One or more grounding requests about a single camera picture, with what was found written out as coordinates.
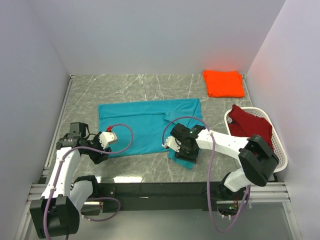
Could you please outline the teal polo shirt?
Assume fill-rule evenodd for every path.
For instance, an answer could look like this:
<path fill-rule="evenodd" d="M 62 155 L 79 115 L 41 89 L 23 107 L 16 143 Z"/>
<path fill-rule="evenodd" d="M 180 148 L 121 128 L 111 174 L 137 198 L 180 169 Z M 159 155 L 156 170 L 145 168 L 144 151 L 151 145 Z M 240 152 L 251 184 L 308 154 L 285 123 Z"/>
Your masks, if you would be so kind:
<path fill-rule="evenodd" d="M 98 129 L 115 126 L 118 141 L 111 145 L 112 157 L 166 152 L 162 140 L 180 123 L 187 128 L 200 124 L 198 98 L 137 101 L 98 106 Z"/>

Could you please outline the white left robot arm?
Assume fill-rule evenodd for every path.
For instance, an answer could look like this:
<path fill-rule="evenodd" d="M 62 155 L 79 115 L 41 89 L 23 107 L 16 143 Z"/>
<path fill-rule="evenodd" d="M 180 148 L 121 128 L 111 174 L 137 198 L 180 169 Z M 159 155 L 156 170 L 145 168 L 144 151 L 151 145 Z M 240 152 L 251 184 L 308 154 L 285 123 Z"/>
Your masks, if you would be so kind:
<path fill-rule="evenodd" d="M 111 152 L 109 144 L 117 141 L 110 129 L 89 139 L 89 126 L 72 122 L 69 132 L 56 143 L 56 160 L 50 180 L 40 199 L 30 204 L 30 214 L 40 239 L 75 234 L 80 225 L 81 209 L 86 202 L 96 200 L 100 188 L 95 176 L 78 177 L 72 181 L 82 155 L 99 164 Z"/>

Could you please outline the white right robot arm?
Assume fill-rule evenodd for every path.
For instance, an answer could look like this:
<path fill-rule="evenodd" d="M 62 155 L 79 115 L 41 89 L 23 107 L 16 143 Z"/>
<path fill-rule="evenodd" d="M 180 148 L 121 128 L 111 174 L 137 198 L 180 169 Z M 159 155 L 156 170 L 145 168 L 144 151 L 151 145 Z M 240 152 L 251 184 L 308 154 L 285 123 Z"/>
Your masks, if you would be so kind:
<path fill-rule="evenodd" d="M 180 160 L 196 162 L 200 150 L 211 150 L 237 160 L 240 168 L 229 172 L 210 195 L 215 200 L 231 200 L 245 187 L 265 187 L 280 160 L 259 135 L 238 137 L 195 125 L 187 128 L 177 123 L 162 146 L 173 150 Z"/>

